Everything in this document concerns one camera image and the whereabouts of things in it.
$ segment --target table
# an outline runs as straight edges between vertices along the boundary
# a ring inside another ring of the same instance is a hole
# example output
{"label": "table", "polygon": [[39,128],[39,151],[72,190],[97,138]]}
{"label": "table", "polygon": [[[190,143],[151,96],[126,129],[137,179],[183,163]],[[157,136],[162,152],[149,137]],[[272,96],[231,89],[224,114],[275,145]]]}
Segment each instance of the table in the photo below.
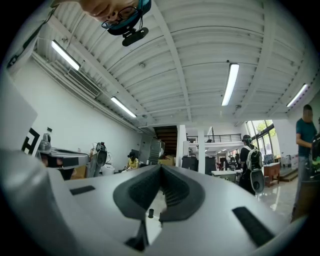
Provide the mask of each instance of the table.
{"label": "table", "polygon": [[273,180],[276,180],[274,178],[275,175],[278,176],[278,184],[280,181],[280,163],[279,162],[274,162],[274,163],[270,163],[270,164],[266,164],[263,166],[264,169],[264,177],[268,176],[268,178],[265,180],[265,185],[268,186],[268,188],[270,188],[271,186],[271,182]]}
{"label": "table", "polygon": [[213,170],[211,172],[214,177],[229,178],[230,181],[236,182],[236,171],[233,170]]}

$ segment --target tiled floor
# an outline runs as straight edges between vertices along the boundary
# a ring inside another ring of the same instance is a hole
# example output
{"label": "tiled floor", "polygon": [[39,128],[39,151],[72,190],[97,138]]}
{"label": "tiled floor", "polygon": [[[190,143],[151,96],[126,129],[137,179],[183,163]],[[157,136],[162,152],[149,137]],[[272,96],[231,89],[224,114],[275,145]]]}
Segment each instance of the tiled floor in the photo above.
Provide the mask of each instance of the tiled floor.
{"label": "tiled floor", "polygon": [[289,225],[291,213],[295,203],[298,178],[290,182],[280,182],[271,187],[265,187],[263,192],[255,197],[259,202],[266,204],[273,211],[283,216],[284,221]]}

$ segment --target fluorescent light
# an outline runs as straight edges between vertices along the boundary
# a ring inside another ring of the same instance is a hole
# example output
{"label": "fluorescent light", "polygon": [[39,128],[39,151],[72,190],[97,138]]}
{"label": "fluorescent light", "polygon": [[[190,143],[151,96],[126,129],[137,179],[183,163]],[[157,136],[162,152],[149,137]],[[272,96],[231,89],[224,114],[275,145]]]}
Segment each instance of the fluorescent light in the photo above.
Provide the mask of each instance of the fluorescent light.
{"label": "fluorescent light", "polygon": [[239,71],[239,64],[230,65],[228,83],[226,84],[222,106],[227,106],[229,104],[232,92],[234,91],[234,87],[237,81],[238,71]]}
{"label": "fluorescent light", "polygon": [[56,40],[53,40],[51,42],[51,46],[53,49],[56,50],[56,52],[58,54],[61,55],[62,58],[64,58],[75,70],[79,70],[80,68],[80,64],[78,62],[76,62],[76,60],[74,58],[71,57],[71,55],[69,53],[67,53],[65,51],[65,49],[63,49]]}
{"label": "fluorescent light", "polygon": [[288,108],[290,108],[292,106],[292,104],[300,97],[300,95],[306,90],[306,88],[308,87],[308,85],[305,83],[302,88],[300,89],[300,91],[296,94],[296,96],[294,96],[294,98],[289,102],[288,105],[286,105]]}
{"label": "fluorescent light", "polygon": [[112,97],[111,100],[117,104],[120,108],[122,108],[125,112],[127,112],[131,117],[136,118],[137,116],[132,113],[129,109],[127,109],[116,97]]}

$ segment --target air vent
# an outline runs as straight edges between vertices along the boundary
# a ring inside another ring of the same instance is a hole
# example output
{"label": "air vent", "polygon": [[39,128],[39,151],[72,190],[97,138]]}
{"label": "air vent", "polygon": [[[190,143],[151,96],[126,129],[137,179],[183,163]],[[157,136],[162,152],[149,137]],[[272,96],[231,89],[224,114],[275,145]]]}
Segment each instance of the air vent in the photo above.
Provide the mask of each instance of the air vent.
{"label": "air vent", "polygon": [[86,91],[92,93],[94,96],[98,96],[100,90],[95,86],[91,81],[89,81],[84,75],[80,72],[75,71],[74,69],[70,69],[68,72],[68,76],[75,80],[80,87],[85,89]]}

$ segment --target staircase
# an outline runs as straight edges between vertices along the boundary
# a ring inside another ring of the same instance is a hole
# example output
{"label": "staircase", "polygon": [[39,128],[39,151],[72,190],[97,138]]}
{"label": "staircase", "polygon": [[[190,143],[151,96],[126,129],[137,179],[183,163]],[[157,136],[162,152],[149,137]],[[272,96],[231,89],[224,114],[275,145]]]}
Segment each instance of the staircase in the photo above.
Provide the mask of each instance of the staircase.
{"label": "staircase", "polygon": [[177,127],[176,126],[154,127],[154,131],[158,140],[162,140],[165,143],[164,154],[175,156],[177,154],[177,138],[178,138]]}
{"label": "staircase", "polygon": [[291,169],[283,170],[282,168],[280,169],[281,182],[291,182],[296,177],[298,177],[298,169],[295,169],[295,170],[291,170]]}

